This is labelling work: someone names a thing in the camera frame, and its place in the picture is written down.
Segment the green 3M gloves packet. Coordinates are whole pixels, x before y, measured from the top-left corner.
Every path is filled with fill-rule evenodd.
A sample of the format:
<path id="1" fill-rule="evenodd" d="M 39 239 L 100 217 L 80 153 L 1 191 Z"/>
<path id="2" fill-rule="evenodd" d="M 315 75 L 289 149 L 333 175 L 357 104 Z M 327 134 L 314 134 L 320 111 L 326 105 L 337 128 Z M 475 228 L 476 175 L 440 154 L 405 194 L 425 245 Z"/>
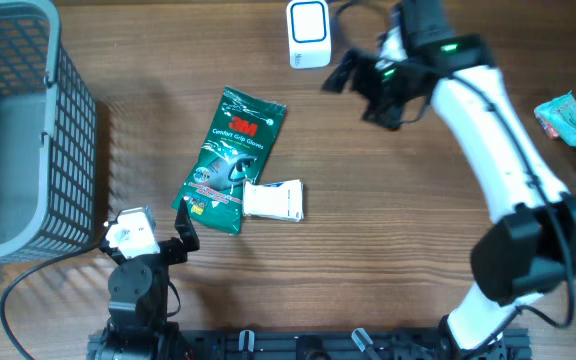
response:
<path id="1" fill-rule="evenodd" d="M 258 182 L 281 129 L 286 106 L 226 87 L 197 160 L 172 203 L 230 234 L 241 231 L 243 186 Z"/>

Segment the white blue packet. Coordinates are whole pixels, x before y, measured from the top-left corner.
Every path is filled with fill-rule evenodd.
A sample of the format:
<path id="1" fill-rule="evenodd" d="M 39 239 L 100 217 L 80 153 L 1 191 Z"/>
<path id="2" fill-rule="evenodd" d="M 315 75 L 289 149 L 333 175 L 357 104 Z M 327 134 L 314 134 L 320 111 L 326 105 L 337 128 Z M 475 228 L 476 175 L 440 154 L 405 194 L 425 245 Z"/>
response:
<path id="1" fill-rule="evenodd" d="M 298 179 L 263 185 L 247 181 L 243 186 L 243 214 L 299 222 L 304 217 L 303 189 Z"/>

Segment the light blue tissue packet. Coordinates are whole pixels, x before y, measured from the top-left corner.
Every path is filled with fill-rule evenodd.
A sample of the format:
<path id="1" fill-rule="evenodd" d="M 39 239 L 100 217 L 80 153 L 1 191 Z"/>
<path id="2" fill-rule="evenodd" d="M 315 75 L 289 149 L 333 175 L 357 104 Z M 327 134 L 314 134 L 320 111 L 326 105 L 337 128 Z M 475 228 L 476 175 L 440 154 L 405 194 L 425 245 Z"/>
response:
<path id="1" fill-rule="evenodd" d="M 537 106 L 534 115 L 539 122 L 548 120 L 559 132 L 560 139 L 576 148 L 576 99 L 572 92 Z"/>

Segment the red white small packet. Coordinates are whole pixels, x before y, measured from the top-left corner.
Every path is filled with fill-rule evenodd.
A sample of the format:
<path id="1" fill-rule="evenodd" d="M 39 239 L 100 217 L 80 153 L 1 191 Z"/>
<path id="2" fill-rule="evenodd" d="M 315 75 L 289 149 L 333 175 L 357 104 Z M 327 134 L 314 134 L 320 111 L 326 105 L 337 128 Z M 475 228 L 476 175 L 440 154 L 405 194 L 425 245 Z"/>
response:
<path id="1" fill-rule="evenodd" d="M 559 132 L 554 128 L 554 126 L 548 120 L 541 119 L 540 123 L 543 127 L 545 134 L 548 136 L 549 139 L 554 140 L 554 139 L 560 138 Z"/>

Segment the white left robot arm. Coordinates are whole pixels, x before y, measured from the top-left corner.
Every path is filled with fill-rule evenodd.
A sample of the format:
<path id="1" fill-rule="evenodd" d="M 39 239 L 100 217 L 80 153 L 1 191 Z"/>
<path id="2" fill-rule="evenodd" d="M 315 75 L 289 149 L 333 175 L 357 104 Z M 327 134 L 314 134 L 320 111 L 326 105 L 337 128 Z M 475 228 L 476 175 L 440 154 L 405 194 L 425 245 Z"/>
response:
<path id="1" fill-rule="evenodd" d="M 104 224 L 100 250 L 116 264 L 108 279 L 110 314 L 106 326 L 91 335 L 88 360 L 192 359 L 193 350 L 170 317 L 168 296 L 179 298 L 169 267 L 184 263 L 200 248 L 185 203 L 178 206 L 174 228 L 178 235 L 155 239 L 152 210 L 125 209 Z"/>

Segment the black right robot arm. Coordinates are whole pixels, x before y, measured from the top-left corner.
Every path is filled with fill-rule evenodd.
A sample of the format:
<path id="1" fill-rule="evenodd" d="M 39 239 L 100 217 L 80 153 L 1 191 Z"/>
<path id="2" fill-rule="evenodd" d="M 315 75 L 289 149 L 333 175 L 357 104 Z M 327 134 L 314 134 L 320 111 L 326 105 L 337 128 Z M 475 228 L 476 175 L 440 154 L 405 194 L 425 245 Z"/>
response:
<path id="1" fill-rule="evenodd" d="M 437 359 L 477 359 L 504 345 L 510 323 L 559 287 L 574 319 L 576 195 L 545 164 L 519 120 L 484 39 L 457 35 L 436 0 L 403 1 L 371 53 L 351 47 L 323 83 L 367 102 L 365 121 L 397 130 L 407 102 L 423 98 L 449 127 L 483 192 L 491 229 L 474 246 L 474 282 L 444 316 Z"/>

